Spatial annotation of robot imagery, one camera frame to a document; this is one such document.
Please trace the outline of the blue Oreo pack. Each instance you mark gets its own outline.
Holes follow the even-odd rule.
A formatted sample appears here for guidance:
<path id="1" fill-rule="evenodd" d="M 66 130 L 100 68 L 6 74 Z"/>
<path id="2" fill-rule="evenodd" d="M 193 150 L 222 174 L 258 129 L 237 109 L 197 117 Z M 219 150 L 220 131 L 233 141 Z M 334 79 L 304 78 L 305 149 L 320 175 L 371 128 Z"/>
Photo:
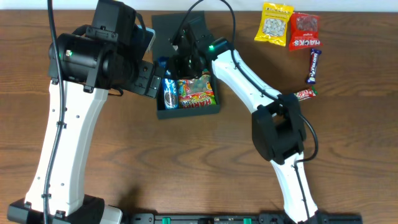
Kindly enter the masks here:
<path id="1" fill-rule="evenodd" d="M 165 69 L 164 77 L 162 79 L 162 89 L 165 109 L 174 110 L 178 109 L 178 90 L 177 81 L 172 76 L 171 71 L 168 68 L 168 57 L 159 57 L 157 62 Z"/>

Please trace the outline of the green Haribo gummy bag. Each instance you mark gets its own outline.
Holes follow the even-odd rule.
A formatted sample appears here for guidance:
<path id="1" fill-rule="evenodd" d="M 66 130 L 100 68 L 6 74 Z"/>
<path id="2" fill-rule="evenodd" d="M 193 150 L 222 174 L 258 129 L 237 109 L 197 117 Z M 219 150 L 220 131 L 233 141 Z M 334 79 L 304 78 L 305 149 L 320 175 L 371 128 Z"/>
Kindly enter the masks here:
<path id="1" fill-rule="evenodd" d="M 215 94 L 210 81 L 209 72 L 203 72 L 200 78 L 178 80 L 179 108 L 202 108 L 215 105 Z"/>

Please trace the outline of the black box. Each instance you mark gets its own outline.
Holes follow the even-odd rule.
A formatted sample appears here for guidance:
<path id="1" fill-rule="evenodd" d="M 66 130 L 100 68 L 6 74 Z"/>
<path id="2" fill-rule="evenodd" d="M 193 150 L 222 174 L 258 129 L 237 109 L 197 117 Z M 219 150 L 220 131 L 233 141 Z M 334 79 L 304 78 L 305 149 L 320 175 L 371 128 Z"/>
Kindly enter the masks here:
<path id="1" fill-rule="evenodd" d="M 180 14 L 164 14 L 152 16 L 152 25 L 155 30 L 156 39 L 153 45 L 153 60 L 157 62 L 159 57 L 168 57 L 169 60 L 173 55 L 176 55 L 175 49 L 172 47 L 170 43 L 170 39 L 177 34 L 183 35 L 194 35 L 195 37 L 199 37 L 203 34 L 208 35 L 211 34 L 210 31 L 206 27 L 205 23 L 205 15 L 203 12 L 192 12 L 189 15 L 180 13 Z M 214 41 L 214 37 L 211 34 L 211 42 Z M 218 96 L 218 81 L 217 78 L 213 75 L 211 71 L 211 66 L 205 69 L 203 72 L 209 72 L 211 75 L 211 87 L 215 94 L 215 105 L 210 105 L 202 108 L 187 108 L 187 109 L 178 109 L 167 110 L 165 109 L 164 97 L 163 97 L 163 89 L 162 89 L 162 81 L 159 88 L 159 93 L 157 95 L 157 117 L 159 119 L 168 119 L 168 118 L 179 118 L 179 117 L 187 117 L 187 116 L 198 116 L 204 114 L 215 114 L 220 112 L 220 101 Z"/>

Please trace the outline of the yellow nuts bag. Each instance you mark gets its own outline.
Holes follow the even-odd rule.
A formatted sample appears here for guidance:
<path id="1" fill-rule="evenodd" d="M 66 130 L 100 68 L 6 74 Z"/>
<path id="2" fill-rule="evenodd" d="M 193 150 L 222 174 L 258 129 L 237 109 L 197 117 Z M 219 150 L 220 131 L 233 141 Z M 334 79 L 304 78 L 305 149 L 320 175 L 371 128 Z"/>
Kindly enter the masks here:
<path id="1" fill-rule="evenodd" d="M 262 7 L 259 29 L 254 40 L 285 47 L 287 24 L 293 12 L 293 6 L 265 2 Z"/>

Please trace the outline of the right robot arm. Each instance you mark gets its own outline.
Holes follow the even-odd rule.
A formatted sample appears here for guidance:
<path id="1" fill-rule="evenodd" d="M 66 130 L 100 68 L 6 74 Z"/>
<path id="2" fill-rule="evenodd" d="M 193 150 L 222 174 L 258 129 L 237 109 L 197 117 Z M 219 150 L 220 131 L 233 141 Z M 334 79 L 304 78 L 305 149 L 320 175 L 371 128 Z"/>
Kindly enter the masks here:
<path id="1" fill-rule="evenodd" d="M 215 39 L 201 18 L 182 19 L 170 43 L 188 72 L 211 74 L 227 84 L 251 113 L 252 141 L 279 181 L 284 212 L 293 223 L 315 223 L 318 207 L 304 170 L 308 119 L 294 94 L 283 95 L 252 71 L 233 42 Z"/>

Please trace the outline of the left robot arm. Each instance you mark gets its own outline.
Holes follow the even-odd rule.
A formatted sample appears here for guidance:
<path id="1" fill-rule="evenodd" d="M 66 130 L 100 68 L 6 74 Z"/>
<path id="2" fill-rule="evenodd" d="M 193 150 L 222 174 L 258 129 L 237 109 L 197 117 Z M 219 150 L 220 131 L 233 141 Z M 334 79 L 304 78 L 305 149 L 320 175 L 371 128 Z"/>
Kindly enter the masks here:
<path id="1" fill-rule="evenodd" d="M 91 24 L 52 34 L 50 107 L 35 177 L 25 197 L 11 203 L 16 223 L 130 223 L 120 208 L 87 195 L 85 167 L 98 116 L 115 90 L 155 98 L 162 68 L 144 55 L 155 31 L 120 1 L 99 1 Z"/>

